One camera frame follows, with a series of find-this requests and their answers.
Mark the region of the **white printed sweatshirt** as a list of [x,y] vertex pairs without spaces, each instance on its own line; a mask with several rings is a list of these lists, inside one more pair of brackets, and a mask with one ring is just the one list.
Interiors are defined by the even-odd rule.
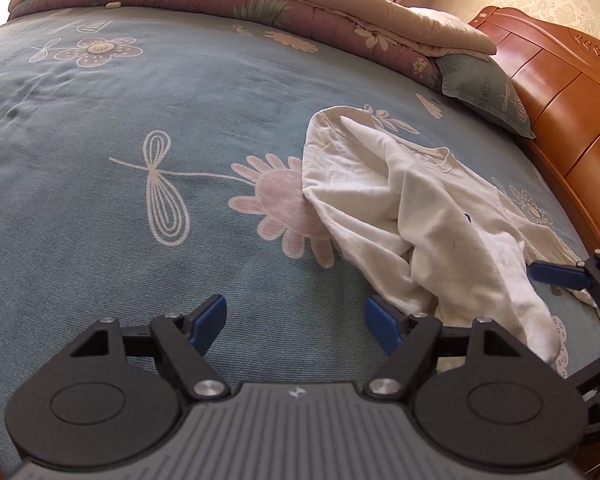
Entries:
[[329,107],[306,126],[301,183],[343,258],[402,312],[454,327],[492,318],[567,373],[600,352],[591,295],[529,276],[532,262],[573,264],[585,248],[513,145],[462,162],[379,129],[366,110]]

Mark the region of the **blue patterned bed sheet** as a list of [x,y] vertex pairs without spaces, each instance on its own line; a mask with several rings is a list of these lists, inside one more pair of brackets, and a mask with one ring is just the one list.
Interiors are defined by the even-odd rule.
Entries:
[[73,8],[0,28],[0,471],[9,396],[103,316],[145,325],[213,294],[208,358],[229,382],[352,382],[382,352],[370,285],[300,188],[310,118],[367,110],[445,146],[578,254],[513,138],[365,58],[271,25],[151,8]]

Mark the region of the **wooden headboard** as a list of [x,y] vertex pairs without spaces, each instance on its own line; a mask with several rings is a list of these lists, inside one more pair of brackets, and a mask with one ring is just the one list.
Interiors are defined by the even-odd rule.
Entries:
[[497,6],[471,24],[496,44],[494,60],[528,112],[535,137],[521,149],[585,247],[600,249],[600,39]]

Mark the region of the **green flower pillow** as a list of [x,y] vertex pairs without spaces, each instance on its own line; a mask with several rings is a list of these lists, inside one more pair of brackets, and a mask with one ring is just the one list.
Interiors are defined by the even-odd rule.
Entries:
[[444,96],[456,99],[492,124],[534,139],[531,122],[512,80],[494,61],[464,54],[436,59]]

